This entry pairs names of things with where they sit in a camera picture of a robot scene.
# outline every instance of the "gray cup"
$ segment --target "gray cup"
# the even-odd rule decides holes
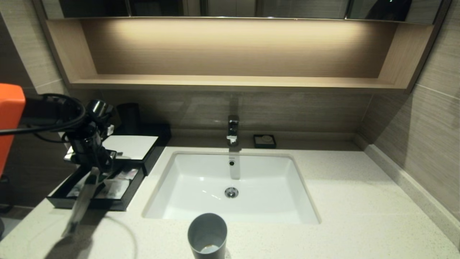
[[[189,244],[196,259],[224,259],[227,224],[214,213],[195,218],[189,227]]]

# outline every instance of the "cup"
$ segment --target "cup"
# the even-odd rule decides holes
[[[141,129],[139,104],[124,103],[117,105],[116,108],[118,115],[120,116],[121,124],[125,128],[126,134],[138,135]]]
[[[189,244],[195,259],[224,259],[227,224],[214,213],[195,218],[189,227]]]

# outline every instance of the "open shelf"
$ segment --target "open shelf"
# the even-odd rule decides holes
[[[42,22],[67,86],[80,89],[410,92],[433,31],[349,20]]]
[[[242,77],[184,75],[97,75],[72,82],[73,88],[301,91],[305,88],[349,88],[362,91],[402,92],[393,83],[377,78],[338,77]]]

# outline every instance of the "quartz countertop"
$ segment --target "quartz countertop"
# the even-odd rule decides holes
[[[88,211],[72,240],[61,240],[70,210],[43,200],[0,242],[0,258],[192,259],[191,221],[144,218],[143,212],[174,152],[226,151],[166,147],[126,212]],[[227,222],[228,258],[460,258],[428,216],[353,143],[241,150],[264,153],[293,157],[321,223]]]

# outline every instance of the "cable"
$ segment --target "cable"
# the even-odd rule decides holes
[[[0,129],[0,136],[38,133],[38,132],[43,132],[43,131],[62,130],[62,129],[65,129],[65,128],[73,127],[73,126],[81,123],[85,119],[86,108],[77,99],[68,97],[68,96],[63,95],[63,94],[42,94],[42,96],[43,97],[59,97],[59,98],[63,98],[63,99],[66,99],[66,100],[70,100],[70,101],[74,102],[80,108],[81,113],[77,118],[75,118],[75,119],[73,119],[71,121],[68,121],[68,122],[60,123],[60,124],[53,124],[53,125],[34,127],[34,128],[26,128],[26,129]]]
[[[63,136],[63,138],[61,138],[61,140],[47,139],[47,138],[43,137],[42,135],[40,135],[38,133],[34,133],[34,136],[36,136],[37,138],[39,138],[39,139],[41,139],[43,141],[50,142],[50,143],[69,143],[70,142],[70,141],[64,140],[64,136]]]

